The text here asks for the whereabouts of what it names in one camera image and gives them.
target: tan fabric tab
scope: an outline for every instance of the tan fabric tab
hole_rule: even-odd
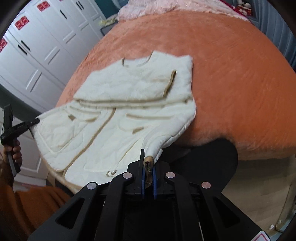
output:
[[[176,76],[176,73],[177,73],[177,70],[172,71],[172,74],[170,76],[170,82],[168,83],[168,86],[165,88],[165,91],[163,92],[163,97],[167,96],[170,88],[172,87],[172,84],[173,84],[174,78]]]
[[[69,117],[72,121],[76,119],[76,117],[73,116],[73,115],[68,115],[68,117]]]
[[[139,131],[141,131],[141,130],[143,130],[143,129],[144,129],[143,126],[142,126],[142,127],[135,128],[135,129],[133,130],[133,134],[135,134],[135,133],[137,133],[137,132],[139,132]]]
[[[144,169],[146,174],[145,188],[149,187],[152,184],[152,170],[154,165],[154,159],[152,156],[146,156],[144,158]]]

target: wardrobe handle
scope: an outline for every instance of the wardrobe handle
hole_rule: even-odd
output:
[[[80,6],[84,9],[84,7],[82,6],[81,2],[80,2],[80,1],[78,1],[78,2],[79,2],[79,4],[80,4]]]
[[[20,50],[21,50],[25,55],[28,55],[27,52],[24,51],[23,48],[22,48],[19,44],[18,44],[17,46],[20,48]]]
[[[78,3],[76,2],[76,5],[80,8],[80,10],[82,11],[82,8],[78,5]]]
[[[28,47],[28,45],[26,45],[24,41],[21,41],[21,42],[31,52],[31,49]]]
[[[62,10],[60,10],[60,12],[65,17],[65,19],[67,19],[66,15],[62,12]]]

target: sticker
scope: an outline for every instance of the sticker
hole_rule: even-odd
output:
[[[4,49],[4,47],[7,45],[7,42],[5,39],[0,40],[0,53]]]
[[[37,5],[37,8],[42,12],[44,11],[45,9],[49,8],[50,7],[50,4],[47,2],[47,1],[44,1],[40,4]]]
[[[270,241],[270,239],[264,231],[261,231],[251,241]]]
[[[25,26],[29,22],[26,16],[23,16],[20,20],[15,23],[15,26],[18,30],[20,30],[23,26]]]

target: finger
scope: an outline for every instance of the finger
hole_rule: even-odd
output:
[[[13,155],[13,159],[14,160],[17,160],[17,159],[19,159],[19,158],[21,158],[22,157],[22,154],[20,153],[20,152],[18,152],[18,153],[15,153],[14,155]]]
[[[22,158],[19,158],[19,159],[15,160],[15,162],[16,162],[19,166],[21,166],[21,165],[22,165]]]
[[[14,152],[20,152],[20,150],[21,150],[21,147],[20,147],[20,146],[15,146],[15,147],[13,148],[13,151],[14,151]]]
[[[10,152],[11,150],[12,150],[11,146],[4,145],[4,154],[6,154],[7,152]]]

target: metal screw head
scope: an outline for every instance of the metal screw head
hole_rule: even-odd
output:
[[[87,184],[87,188],[90,189],[90,190],[93,190],[96,188],[96,183],[89,183]]]
[[[167,172],[165,175],[167,178],[174,178],[176,176],[173,172]]]
[[[125,178],[125,179],[129,179],[129,178],[131,178],[133,175],[132,175],[130,172],[126,172],[126,173],[124,173],[122,176],[123,176],[123,178]]]
[[[202,187],[205,188],[205,189],[208,189],[208,188],[211,187],[211,184],[208,183],[208,182],[203,182],[203,183],[202,183]]]

